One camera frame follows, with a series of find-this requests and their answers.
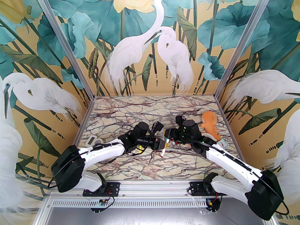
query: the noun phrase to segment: mural wallpaper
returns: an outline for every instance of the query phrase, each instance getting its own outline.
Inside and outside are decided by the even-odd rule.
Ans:
[[[1,224],[32,223],[90,102],[49,33],[57,45],[37,0],[0,0]]]
[[[214,92],[257,0],[49,3],[95,94],[195,95]],[[268,32],[261,21],[250,42]],[[52,34],[43,36],[63,56]]]
[[[270,0],[260,23],[269,32],[251,41],[219,101],[246,162],[278,177],[290,209],[279,224],[300,224],[300,0]]]

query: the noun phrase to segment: marble floor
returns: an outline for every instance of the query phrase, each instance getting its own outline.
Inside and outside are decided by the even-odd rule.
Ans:
[[[218,117],[216,128],[229,144],[226,150],[239,157],[212,95],[97,97],[79,147],[85,147],[92,134],[108,142],[133,129],[140,121],[150,127],[155,121],[160,121],[165,128],[175,128],[178,127],[175,116],[183,115],[200,124],[201,115],[208,110]],[[200,157],[190,148],[188,144],[170,145],[163,158],[160,151],[147,148],[140,156],[125,154],[109,164],[102,161],[93,165],[90,171],[101,172],[107,180],[203,179],[210,172],[232,178],[217,164]]]

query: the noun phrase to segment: black mounting plate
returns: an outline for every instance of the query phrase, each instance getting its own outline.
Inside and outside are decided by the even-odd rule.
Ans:
[[[108,197],[108,191],[112,193],[111,196],[117,197],[119,195],[120,183],[119,182],[107,182],[107,186],[105,188],[104,193],[100,193],[99,190],[91,192],[89,190],[84,190],[82,196],[83,197]]]
[[[190,182],[189,194],[191,196],[216,196],[216,193],[208,195],[204,189],[202,181]]]

